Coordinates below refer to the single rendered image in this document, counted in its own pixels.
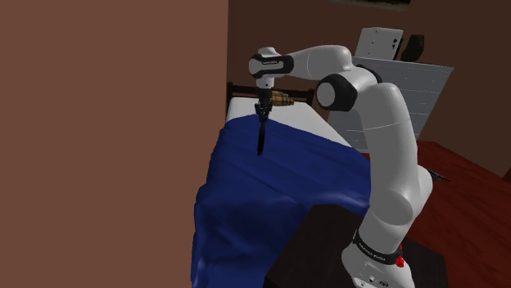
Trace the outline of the tan plaid pillow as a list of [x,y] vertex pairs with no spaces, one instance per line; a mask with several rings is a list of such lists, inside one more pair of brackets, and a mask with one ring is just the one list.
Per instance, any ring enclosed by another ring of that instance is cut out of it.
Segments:
[[293,106],[294,100],[285,92],[273,90],[271,92],[271,104],[273,106]]

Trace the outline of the bed with blue blanket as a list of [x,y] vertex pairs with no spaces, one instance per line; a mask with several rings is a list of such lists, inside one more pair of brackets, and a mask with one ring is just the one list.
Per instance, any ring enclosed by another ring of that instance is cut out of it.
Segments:
[[262,288],[312,206],[369,207],[368,160],[304,102],[272,109],[258,156],[255,103],[230,100],[198,190],[192,288]]

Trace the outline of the grey chest of drawers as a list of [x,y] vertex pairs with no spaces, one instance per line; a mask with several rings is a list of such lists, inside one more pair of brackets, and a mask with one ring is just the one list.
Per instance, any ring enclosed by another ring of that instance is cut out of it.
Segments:
[[403,31],[363,28],[352,62],[374,70],[384,82],[395,84],[408,107],[415,137],[419,137],[441,95],[452,67],[394,59]]

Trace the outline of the dark robot stand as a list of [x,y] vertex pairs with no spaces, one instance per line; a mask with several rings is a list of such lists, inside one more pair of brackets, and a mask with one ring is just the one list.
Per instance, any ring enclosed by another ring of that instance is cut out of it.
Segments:
[[[338,205],[315,205],[265,276],[263,288],[393,288],[364,268],[353,282],[341,261],[362,217]],[[408,238],[404,259],[415,288],[449,288],[444,256]]]

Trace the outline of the dark framed wall picture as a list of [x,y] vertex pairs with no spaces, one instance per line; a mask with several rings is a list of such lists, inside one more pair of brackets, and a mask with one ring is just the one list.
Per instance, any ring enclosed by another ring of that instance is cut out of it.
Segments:
[[328,0],[328,2],[393,11],[408,11],[411,0]]

